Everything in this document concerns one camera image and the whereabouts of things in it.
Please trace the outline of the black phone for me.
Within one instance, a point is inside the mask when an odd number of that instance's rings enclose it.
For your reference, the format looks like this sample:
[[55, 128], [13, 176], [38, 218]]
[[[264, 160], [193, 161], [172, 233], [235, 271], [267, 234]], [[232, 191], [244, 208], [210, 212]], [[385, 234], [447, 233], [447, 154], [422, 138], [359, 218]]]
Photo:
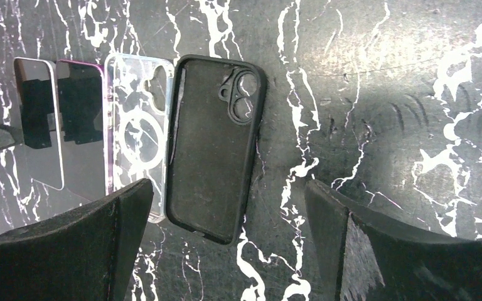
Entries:
[[62, 190], [65, 181], [56, 65], [48, 60], [16, 57], [13, 66], [28, 172], [33, 180]]

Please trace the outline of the purple phone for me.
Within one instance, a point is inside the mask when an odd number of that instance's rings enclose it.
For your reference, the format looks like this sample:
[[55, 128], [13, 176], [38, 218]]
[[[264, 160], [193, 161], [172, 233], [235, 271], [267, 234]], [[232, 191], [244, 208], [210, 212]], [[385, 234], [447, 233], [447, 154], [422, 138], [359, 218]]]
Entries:
[[104, 72], [100, 65], [56, 63], [64, 188], [88, 200], [105, 196]]

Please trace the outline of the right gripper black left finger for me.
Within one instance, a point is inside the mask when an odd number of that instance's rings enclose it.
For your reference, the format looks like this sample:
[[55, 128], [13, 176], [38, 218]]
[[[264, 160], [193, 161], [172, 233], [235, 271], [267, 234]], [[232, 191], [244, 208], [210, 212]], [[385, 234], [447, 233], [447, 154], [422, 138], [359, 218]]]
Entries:
[[153, 196], [141, 179], [0, 234], [0, 300], [123, 300]]

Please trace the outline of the clear magsafe phone case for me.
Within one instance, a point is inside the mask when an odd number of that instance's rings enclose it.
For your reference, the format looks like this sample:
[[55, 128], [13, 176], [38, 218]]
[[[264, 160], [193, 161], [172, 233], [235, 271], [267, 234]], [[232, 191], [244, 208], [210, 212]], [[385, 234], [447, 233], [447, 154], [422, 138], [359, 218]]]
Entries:
[[153, 202], [148, 216], [165, 218], [166, 152], [174, 66], [169, 60], [111, 53], [104, 61], [104, 184], [110, 194], [149, 179]]

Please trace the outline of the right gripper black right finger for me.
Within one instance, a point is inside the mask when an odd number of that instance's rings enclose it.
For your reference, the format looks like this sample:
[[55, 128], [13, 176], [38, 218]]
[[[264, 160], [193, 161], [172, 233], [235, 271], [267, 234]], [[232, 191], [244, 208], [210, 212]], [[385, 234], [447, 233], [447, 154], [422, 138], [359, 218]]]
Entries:
[[482, 240], [403, 223], [318, 180], [304, 198], [326, 300], [482, 300]]

